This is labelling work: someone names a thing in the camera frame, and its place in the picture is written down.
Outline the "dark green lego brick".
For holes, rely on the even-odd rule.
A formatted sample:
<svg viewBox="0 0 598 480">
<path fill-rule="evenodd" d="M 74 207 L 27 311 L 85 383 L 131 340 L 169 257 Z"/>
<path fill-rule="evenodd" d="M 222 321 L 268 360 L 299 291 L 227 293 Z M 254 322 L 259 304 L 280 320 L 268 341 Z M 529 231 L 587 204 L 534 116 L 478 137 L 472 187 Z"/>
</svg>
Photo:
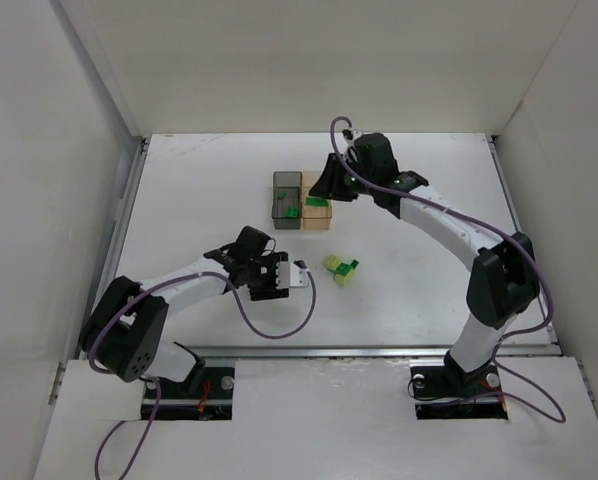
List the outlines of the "dark green lego brick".
<svg viewBox="0 0 598 480">
<path fill-rule="evenodd" d="M 318 197 L 307 197 L 306 205 L 310 207 L 326 208 L 329 206 L 329 201 Z"/>
</svg>

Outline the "dark green square lego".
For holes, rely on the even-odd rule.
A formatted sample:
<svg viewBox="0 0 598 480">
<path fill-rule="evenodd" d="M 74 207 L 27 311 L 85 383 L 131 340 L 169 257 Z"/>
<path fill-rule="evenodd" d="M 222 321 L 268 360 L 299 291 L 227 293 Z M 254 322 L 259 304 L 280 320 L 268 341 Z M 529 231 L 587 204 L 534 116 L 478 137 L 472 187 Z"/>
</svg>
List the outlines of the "dark green square lego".
<svg viewBox="0 0 598 480">
<path fill-rule="evenodd" d="M 285 210 L 285 217 L 287 219 L 296 219 L 300 217 L 300 210 L 298 207 L 288 207 Z"/>
</svg>

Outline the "light green lego stack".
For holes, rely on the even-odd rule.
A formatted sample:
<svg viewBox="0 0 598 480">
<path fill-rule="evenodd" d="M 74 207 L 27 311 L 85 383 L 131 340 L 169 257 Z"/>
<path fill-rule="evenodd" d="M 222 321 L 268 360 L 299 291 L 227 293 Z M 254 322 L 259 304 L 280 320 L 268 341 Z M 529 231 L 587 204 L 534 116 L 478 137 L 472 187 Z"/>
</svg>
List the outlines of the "light green lego stack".
<svg viewBox="0 0 598 480">
<path fill-rule="evenodd" d="M 324 260 L 323 265 L 333 274 L 335 283 L 340 287 L 345 287 L 350 283 L 356 272 L 356 269 L 351 269 L 350 263 L 345 263 L 339 257 L 330 255 Z"/>
</svg>

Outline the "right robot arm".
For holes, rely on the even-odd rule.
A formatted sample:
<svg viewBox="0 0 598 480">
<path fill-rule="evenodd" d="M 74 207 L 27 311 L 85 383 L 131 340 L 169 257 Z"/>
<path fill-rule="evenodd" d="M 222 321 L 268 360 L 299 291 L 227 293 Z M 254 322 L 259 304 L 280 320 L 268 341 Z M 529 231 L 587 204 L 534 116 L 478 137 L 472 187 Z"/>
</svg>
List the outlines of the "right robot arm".
<svg viewBox="0 0 598 480">
<path fill-rule="evenodd" d="M 457 211 L 429 181 L 400 170 L 389 139 L 348 127 L 344 152 L 334 150 L 311 188 L 314 197 L 352 202 L 369 195 L 378 207 L 425 232 L 453 254 L 470 274 L 469 318 L 443 365 L 422 380 L 441 397 L 468 396 L 512 323 L 540 293 L 530 239 L 507 235 Z"/>
</svg>

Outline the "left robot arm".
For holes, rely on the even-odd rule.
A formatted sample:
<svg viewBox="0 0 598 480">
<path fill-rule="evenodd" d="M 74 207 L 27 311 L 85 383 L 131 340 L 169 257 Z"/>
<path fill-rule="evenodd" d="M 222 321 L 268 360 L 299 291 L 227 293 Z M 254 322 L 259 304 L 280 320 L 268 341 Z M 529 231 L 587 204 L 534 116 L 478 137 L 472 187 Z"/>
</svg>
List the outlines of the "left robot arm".
<svg viewBox="0 0 598 480">
<path fill-rule="evenodd" d="M 292 265 L 285 251 L 270 252 L 272 238 L 245 226 L 231 243 L 150 281 L 115 278 L 82 327 L 78 345 L 95 370 L 130 383 L 155 374 L 167 317 L 240 287 L 253 301 L 289 296 Z"/>
</svg>

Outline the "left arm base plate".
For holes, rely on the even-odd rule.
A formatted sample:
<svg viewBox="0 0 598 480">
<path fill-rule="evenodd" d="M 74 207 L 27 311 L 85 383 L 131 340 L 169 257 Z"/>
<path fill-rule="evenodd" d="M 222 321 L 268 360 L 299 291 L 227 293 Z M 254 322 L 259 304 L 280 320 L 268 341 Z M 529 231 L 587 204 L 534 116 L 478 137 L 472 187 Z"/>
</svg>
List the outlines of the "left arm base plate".
<svg viewBox="0 0 598 480">
<path fill-rule="evenodd" d="M 233 413 L 236 362 L 210 359 L 192 392 L 183 383 L 159 379 L 157 421 L 229 421 Z"/>
</svg>

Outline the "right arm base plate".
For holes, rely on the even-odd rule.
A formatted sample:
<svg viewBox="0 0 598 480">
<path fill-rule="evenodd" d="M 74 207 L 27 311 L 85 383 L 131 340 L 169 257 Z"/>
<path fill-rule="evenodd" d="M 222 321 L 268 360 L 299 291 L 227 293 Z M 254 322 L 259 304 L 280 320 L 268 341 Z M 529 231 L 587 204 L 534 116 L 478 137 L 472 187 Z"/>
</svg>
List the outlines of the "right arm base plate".
<svg viewBox="0 0 598 480">
<path fill-rule="evenodd" d="M 418 420 L 507 420 L 501 380 L 494 365 L 466 382 L 441 365 L 415 365 L 407 385 Z"/>
</svg>

